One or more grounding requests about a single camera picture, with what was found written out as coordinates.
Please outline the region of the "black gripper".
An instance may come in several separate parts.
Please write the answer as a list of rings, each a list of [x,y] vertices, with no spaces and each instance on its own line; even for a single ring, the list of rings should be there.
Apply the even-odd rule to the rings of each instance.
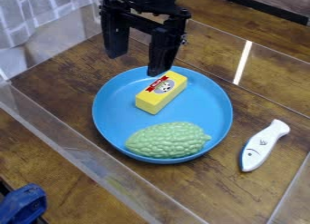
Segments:
[[[131,13],[167,15],[162,24]],[[130,28],[151,34],[148,45],[148,76],[154,77],[172,67],[185,41],[190,11],[175,0],[103,0],[100,5],[102,31],[107,55],[111,59],[128,50]]]

